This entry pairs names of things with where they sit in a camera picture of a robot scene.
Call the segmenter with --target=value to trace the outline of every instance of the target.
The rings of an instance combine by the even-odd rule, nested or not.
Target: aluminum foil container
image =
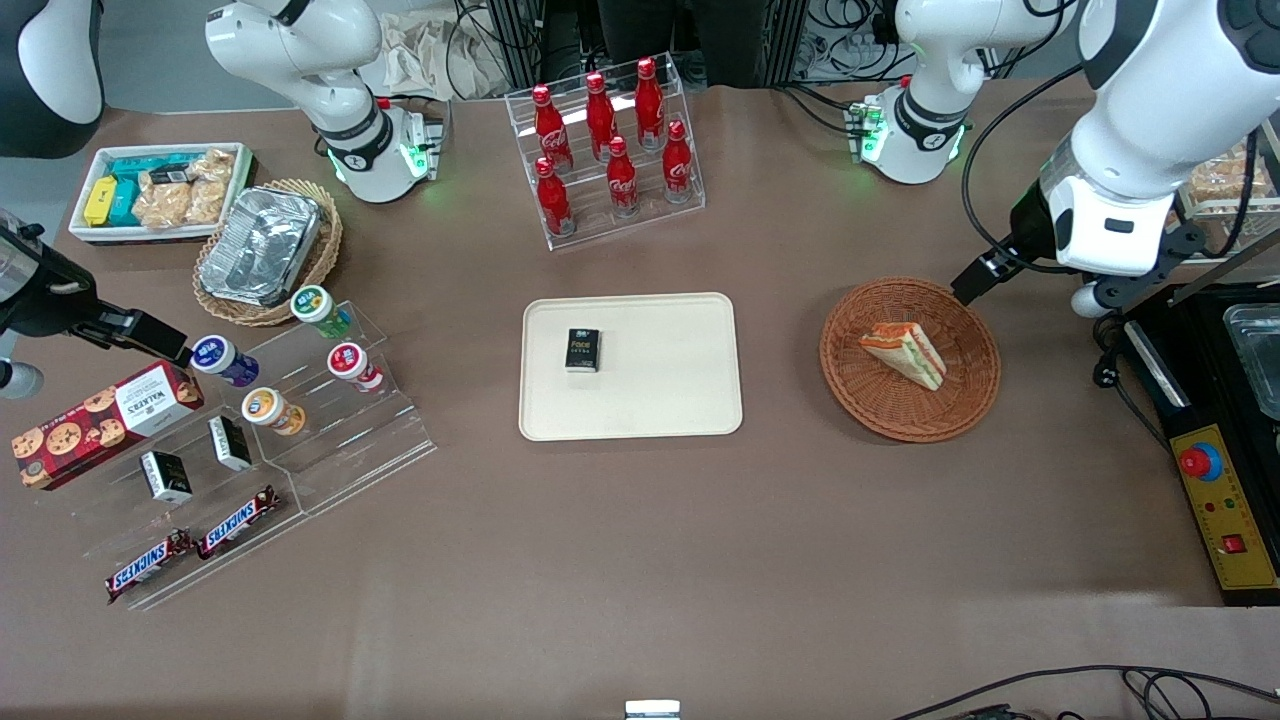
[[[292,295],[324,210],[310,197],[251,187],[239,193],[221,237],[200,265],[209,295],[275,307]]]

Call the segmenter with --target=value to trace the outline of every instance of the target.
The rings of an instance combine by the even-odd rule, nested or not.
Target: yellow control panel
[[[1222,589],[1280,587],[1217,425],[1169,441]]]

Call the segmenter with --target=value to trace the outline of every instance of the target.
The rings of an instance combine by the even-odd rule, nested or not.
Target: red button
[[[1210,459],[1208,452],[1198,447],[1188,447],[1178,456],[1178,464],[1183,468],[1183,471],[1193,478],[1203,478],[1213,469],[1213,461]]]
[[[1240,536],[1222,536],[1222,550],[1228,555],[1238,555],[1244,552],[1244,538]]]

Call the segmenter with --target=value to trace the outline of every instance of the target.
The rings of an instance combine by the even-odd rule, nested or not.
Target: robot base
[[[915,138],[902,129],[895,111],[897,97],[902,92],[901,87],[891,87],[878,96],[867,99],[869,105],[878,105],[883,110],[883,127],[863,140],[861,161],[876,167],[892,181],[923,184],[942,174],[942,169],[956,156],[964,133],[957,132],[950,143],[946,143],[946,136],[940,133],[938,138],[946,146],[920,150]]]
[[[403,197],[415,184],[428,178],[430,163],[420,159],[426,152],[417,150],[417,143],[410,137],[411,114],[402,108],[384,110],[392,120],[392,142],[387,150],[374,159],[367,170],[343,168],[333,154],[338,179],[351,188],[351,193],[365,202],[390,202]]]

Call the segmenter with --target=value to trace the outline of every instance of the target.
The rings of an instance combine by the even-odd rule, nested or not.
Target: table
[[[989,83],[975,122],[1029,87]],[[1087,96],[1064,83],[992,136],[974,179],[993,227]],[[440,450],[145,614],[106,607],[70,520],[0,483],[0,716],[616,717],[625,700],[676,697],[690,719],[891,717],[1102,661],[1275,687],[1280,611],[1217,606],[1169,460],[1089,380],[1071,281],[1024,273],[979,300],[1004,382],[955,441],[886,441],[829,396],[818,334],[847,288],[946,283],[983,250],[956,164],[896,186],[781,95],[691,105],[708,208],[554,255],[497,102],[457,108],[440,181],[387,206],[340,188],[300,113],[110,113],[99,145],[238,140],[260,179],[330,188],[347,225],[332,290],[388,332]],[[104,297],[193,337],[271,334],[200,310],[197,246],[59,247]],[[521,438],[529,302],[691,291],[735,302],[740,430]],[[10,436],[145,361],[69,338],[23,341],[24,357],[49,387],[4,406]],[[1213,697],[1219,714],[1260,714]],[[1087,716],[1125,702],[1111,675],[996,698]]]

